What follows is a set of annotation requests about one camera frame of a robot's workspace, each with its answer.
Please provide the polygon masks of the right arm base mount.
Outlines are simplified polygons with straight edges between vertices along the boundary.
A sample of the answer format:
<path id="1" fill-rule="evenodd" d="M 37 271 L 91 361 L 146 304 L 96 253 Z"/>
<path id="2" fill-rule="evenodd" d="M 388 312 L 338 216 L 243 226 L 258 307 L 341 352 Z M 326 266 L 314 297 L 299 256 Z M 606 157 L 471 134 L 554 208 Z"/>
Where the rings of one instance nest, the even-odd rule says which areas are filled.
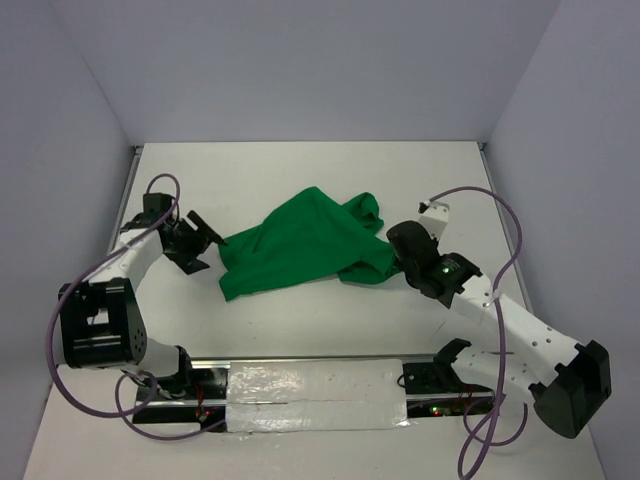
<path id="1" fill-rule="evenodd" d="M 467 340 L 454 339 L 431 359 L 402 363 L 402 373 L 396 384 L 404 390 L 407 416 L 441 418 L 489 413 L 493 407 L 493 392 L 470 381 L 461 380 L 453 363 L 471 347 Z"/>

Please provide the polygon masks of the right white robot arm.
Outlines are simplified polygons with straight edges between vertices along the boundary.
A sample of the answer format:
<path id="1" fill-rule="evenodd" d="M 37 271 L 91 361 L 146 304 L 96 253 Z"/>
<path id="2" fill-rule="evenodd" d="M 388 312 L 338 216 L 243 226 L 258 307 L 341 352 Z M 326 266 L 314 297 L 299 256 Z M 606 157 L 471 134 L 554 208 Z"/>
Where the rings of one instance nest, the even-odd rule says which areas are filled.
<path id="1" fill-rule="evenodd" d="M 440 253 L 437 239 L 421 223 L 404 221 L 387 238 L 411 287 L 482 328 L 504 326 L 507 351 L 523 362 L 506 371 L 507 394 L 531 399 L 547 427 L 576 438 L 612 393 L 606 348 L 594 340 L 579 343 L 493 291 L 470 260 Z"/>

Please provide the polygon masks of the green t shirt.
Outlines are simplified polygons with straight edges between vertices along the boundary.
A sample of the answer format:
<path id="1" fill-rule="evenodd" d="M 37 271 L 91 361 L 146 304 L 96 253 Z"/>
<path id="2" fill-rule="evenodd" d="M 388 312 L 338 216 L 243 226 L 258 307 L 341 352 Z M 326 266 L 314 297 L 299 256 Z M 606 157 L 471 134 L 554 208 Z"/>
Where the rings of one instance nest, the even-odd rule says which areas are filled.
<path id="1" fill-rule="evenodd" d="M 343 204 L 309 187 L 273 210 L 261 224 L 219 247 L 226 301 L 292 287 L 331 275 L 378 285 L 399 273 L 376 197 L 363 192 Z"/>

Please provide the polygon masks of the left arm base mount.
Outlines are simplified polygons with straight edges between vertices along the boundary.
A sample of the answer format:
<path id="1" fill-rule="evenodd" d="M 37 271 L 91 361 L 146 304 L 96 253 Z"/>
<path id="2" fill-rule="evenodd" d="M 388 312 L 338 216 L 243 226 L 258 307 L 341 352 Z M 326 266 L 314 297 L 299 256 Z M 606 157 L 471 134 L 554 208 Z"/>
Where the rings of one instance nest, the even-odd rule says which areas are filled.
<path id="1" fill-rule="evenodd" d="M 158 394 L 131 421 L 139 427 L 186 425 L 210 433 L 225 432 L 229 360 L 195 359 L 190 384 L 170 386 L 176 395 Z"/>

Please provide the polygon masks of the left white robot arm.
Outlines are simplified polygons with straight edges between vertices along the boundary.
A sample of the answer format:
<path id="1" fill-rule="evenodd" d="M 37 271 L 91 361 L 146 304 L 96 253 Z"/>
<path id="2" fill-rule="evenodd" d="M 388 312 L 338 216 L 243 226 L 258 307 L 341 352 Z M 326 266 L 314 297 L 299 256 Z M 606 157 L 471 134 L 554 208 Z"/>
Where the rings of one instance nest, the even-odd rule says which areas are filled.
<path id="1" fill-rule="evenodd" d="M 113 257 L 81 280 L 61 307 L 66 364 L 75 369 L 144 370 L 157 379 L 165 396 L 188 396 L 196 384 L 191 359 L 184 348 L 148 336 L 136 291 L 162 257 L 186 275 L 207 269 L 199 256 L 212 244 L 227 242 L 195 211 L 182 218 L 173 196 L 144 194 L 142 211 L 119 231 Z"/>

